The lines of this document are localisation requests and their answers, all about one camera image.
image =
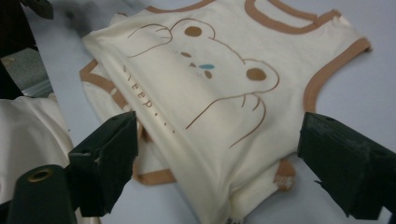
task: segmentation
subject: armhole trim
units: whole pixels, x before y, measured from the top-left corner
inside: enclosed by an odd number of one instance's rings
[[[319,71],[317,71],[311,80],[308,82],[304,92],[304,111],[315,112],[316,102],[320,89],[329,78],[336,73],[341,67],[352,61],[355,57],[364,51],[370,51],[371,44],[366,38],[361,38],[355,41],[343,53],[338,55],[331,62],[327,63]]]

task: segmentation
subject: tan trim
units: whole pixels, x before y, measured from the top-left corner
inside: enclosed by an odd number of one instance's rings
[[[293,165],[286,159],[280,160],[274,177],[274,183],[276,183],[277,189],[280,191],[291,190],[294,185],[295,176],[296,172]]]
[[[317,17],[315,14],[299,11],[277,0],[270,0],[270,3],[272,3],[275,7],[278,7],[280,10],[290,14],[291,16],[296,16],[299,18],[312,21],[311,24],[306,25],[304,27],[294,27],[287,25],[286,23],[283,23],[281,21],[276,21],[269,18],[255,7],[254,5],[255,2],[256,0],[246,0],[245,2],[245,11],[253,20],[257,21],[261,25],[266,26],[270,29],[277,30],[279,32],[283,32],[290,35],[300,35],[314,31],[318,29],[321,25],[326,23],[327,21],[332,20],[332,18],[341,16],[341,13],[339,13],[336,10],[332,10]]]
[[[139,183],[143,185],[160,185],[160,184],[169,184],[169,183],[175,183],[177,182],[175,177],[173,176],[171,170],[166,169],[166,170],[161,170],[161,171],[154,171],[150,173],[146,173],[143,175],[139,175],[137,173],[137,164],[134,163],[134,174],[133,178],[134,180],[138,181]]]
[[[118,91],[117,87],[114,85],[114,83],[110,80],[108,80],[105,77],[101,77],[99,75],[96,75],[94,73],[91,73],[91,71],[96,67],[98,62],[96,60],[92,60],[90,63],[88,63],[84,68],[82,68],[79,71],[79,76],[81,78],[81,81],[89,82],[92,85],[95,85],[107,93],[109,93],[113,100],[116,102],[116,104],[123,109],[126,105],[128,105],[127,101],[123,97],[123,95]],[[137,139],[140,141],[141,139],[144,140],[151,140],[149,137],[149,134],[147,131],[144,129],[142,123],[139,121],[140,126],[139,129],[137,130]],[[167,183],[173,183],[176,182],[175,177],[173,176],[171,170],[169,169],[164,169],[161,171],[155,171],[155,172],[150,172],[147,174],[138,174],[138,160],[134,161],[134,167],[133,167],[133,178],[140,182],[141,184],[144,185],[160,185],[160,184],[167,184]]]
[[[307,112],[315,112],[318,94],[326,81],[346,63],[350,62],[364,51],[369,50],[371,50],[370,42],[366,38],[361,38],[321,68],[306,85],[304,93],[304,110]]]
[[[173,9],[173,10],[164,10],[164,9],[160,9],[160,8],[156,8],[156,7],[147,7],[146,10],[149,12],[152,12],[152,13],[185,12],[185,11],[192,11],[192,10],[198,9],[200,7],[204,7],[214,1],[215,0],[203,0],[199,3],[191,5],[189,7],[181,7],[181,8]]]
[[[117,89],[114,83],[104,77],[98,76],[94,73],[80,73],[81,81],[89,82],[111,95],[114,102],[123,110],[123,108],[128,105],[121,92]]]
[[[309,21],[314,21],[318,18],[317,14],[313,14],[313,13],[308,13],[308,12],[303,12],[300,10],[297,10],[293,7],[290,7],[284,3],[282,3],[279,0],[268,0],[272,5],[282,9],[284,12],[287,12],[288,14],[290,14],[291,16],[295,16],[304,20],[309,20]]]

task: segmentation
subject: hole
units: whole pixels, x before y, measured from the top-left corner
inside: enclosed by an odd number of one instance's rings
[[[31,183],[39,182],[39,181],[45,180],[48,177],[50,177],[52,175],[52,173],[53,172],[51,169],[40,170],[40,171],[37,171],[34,174],[30,175],[28,177],[28,180]]]

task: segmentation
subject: bear ear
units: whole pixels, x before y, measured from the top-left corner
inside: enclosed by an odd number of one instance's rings
[[[184,19],[178,21],[172,28],[171,33],[173,36],[181,37],[205,37],[215,38],[215,29],[206,22],[198,21],[195,19]]]
[[[135,30],[128,35],[127,40],[127,55],[129,58],[133,58],[150,49],[171,42],[172,34],[166,26],[151,24]]]
[[[255,92],[271,91],[279,83],[279,74],[270,64],[256,60],[244,60],[244,63],[244,75],[255,86]]]

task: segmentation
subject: white surface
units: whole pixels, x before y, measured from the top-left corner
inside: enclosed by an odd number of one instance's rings
[[[99,126],[85,98],[78,71],[92,56],[80,38],[104,28],[115,12],[133,15],[149,3],[156,7],[186,6],[195,1],[167,0],[53,0],[55,19],[46,21],[26,9],[28,21],[46,66],[52,87],[74,145]],[[317,112],[338,119],[380,145],[396,151],[396,1],[394,0],[285,0],[308,12],[321,14],[336,8],[372,42],[374,51],[363,54],[336,73],[322,89]],[[291,192],[265,200],[245,223],[387,223],[389,212],[378,221],[347,218],[329,195],[313,181],[317,178],[295,156],[296,185]],[[129,182],[104,223],[198,223],[177,184],[144,187]]]

